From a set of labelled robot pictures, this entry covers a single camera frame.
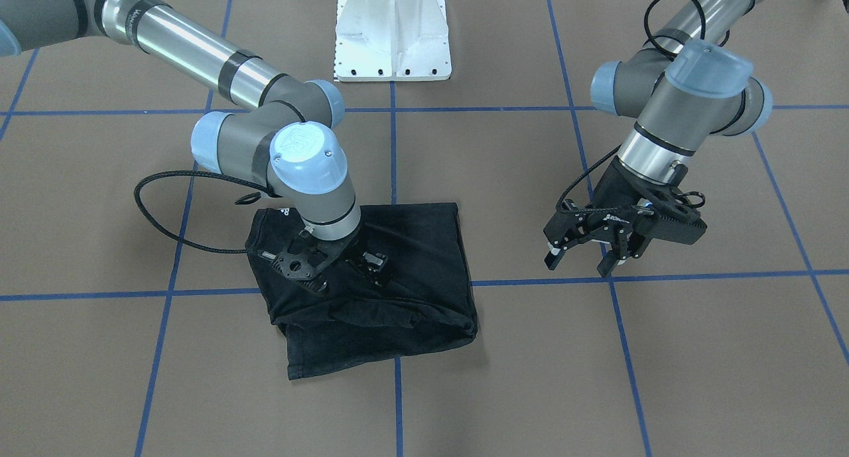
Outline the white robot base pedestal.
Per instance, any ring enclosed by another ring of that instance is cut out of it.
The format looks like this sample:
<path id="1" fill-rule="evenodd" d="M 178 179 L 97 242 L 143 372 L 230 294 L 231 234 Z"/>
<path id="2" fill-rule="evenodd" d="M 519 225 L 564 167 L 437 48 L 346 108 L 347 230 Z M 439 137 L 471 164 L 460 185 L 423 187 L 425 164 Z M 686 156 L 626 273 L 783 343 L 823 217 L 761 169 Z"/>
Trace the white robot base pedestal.
<path id="1" fill-rule="evenodd" d="M 433 82 L 451 75 L 445 0 L 337 0 L 336 80 Z"/>

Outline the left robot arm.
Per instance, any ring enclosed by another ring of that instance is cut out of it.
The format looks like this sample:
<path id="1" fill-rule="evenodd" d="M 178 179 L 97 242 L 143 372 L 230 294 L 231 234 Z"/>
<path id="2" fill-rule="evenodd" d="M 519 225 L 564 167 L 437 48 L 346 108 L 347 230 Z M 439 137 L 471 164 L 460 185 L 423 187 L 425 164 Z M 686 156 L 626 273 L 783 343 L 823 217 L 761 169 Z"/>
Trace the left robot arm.
<path id="1" fill-rule="evenodd" d="M 753 133 L 772 113 L 770 89 L 753 64 L 725 49 L 734 23 L 764 0 L 688 0 L 633 58 L 601 65 L 590 88 L 596 109 L 634 124 L 585 206 L 562 194 L 544 227 L 555 269 L 568 249 L 606 243 L 598 273 L 642 257 L 654 240 L 691 245 L 706 233 L 701 193 L 683 193 L 688 165 L 710 135 Z"/>

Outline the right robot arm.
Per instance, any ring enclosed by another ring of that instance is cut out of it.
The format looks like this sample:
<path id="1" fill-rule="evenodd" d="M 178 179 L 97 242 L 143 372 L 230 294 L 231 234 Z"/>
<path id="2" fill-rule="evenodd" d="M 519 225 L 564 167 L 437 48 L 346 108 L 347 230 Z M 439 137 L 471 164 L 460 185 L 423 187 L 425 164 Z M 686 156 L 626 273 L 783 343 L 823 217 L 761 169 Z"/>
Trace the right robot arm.
<path id="1" fill-rule="evenodd" d="M 327 57 L 307 56 L 330 54 L 331 27 L 294 20 L 329 14 L 331 0 L 163 1 L 239 45 L 273 46 L 260 55 L 295 76 L 328 74 Z M 2 57 L 2 304 L 255 289 L 243 255 L 173 242 L 133 199 L 143 176 L 192 169 L 189 134 L 203 113 L 242 110 L 136 47 L 73 39 L 73 0 L 2 0 L 2 19 L 16 34 L 72 37 Z M 240 247 L 253 210 L 231 201 L 247 192 L 168 178 L 142 197 L 173 233 L 188 224 L 188 239 Z"/>

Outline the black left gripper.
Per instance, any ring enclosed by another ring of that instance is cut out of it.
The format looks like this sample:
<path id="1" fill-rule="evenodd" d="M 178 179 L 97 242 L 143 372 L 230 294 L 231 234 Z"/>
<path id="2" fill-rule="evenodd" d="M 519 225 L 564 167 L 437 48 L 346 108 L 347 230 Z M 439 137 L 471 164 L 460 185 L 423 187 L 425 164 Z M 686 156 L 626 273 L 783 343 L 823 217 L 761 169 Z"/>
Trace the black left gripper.
<path id="1" fill-rule="evenodd" d="M 549 249 L 544 257 L 547 269 L 554 271 L 567 249 L 589 241 L 610 245 L 596 267 L 605 279 L 628 258 L 642 257 L 653 239 L 696 243 L 707 230 L 698 210 L 704 205 L 704 195 L 679 189 L 687 172 L 685 164 L 674 161 L 671 182 L 654 183 L 615 159 L 598 183 L 596 202 L 583 207 L 567 196 L 588 178 L 588 172 L 582 173 L 561 194 L 554 215 L 543 228 Z"/>

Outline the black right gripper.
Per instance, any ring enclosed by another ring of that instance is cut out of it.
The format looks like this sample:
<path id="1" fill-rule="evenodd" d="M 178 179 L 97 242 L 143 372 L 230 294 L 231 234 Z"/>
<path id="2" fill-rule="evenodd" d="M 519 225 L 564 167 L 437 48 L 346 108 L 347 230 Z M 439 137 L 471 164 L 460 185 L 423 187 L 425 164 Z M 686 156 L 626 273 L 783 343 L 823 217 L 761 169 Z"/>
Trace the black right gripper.
<path id="1" fill-rule="evenodd" d="M 261 249 L 258 256 L 271 269 L 315 296 L 327 296 L 330 282 L 323 272 L 335 263 L 348 264 L 375 286 L 385 286 L 391 280 L 389 258 L 371 253 L 366 248 L 366 233 L 358 225 L 352 233 L 335 240 L 321 240 L 306 228 L 284 240 L 279 251 Z"/>

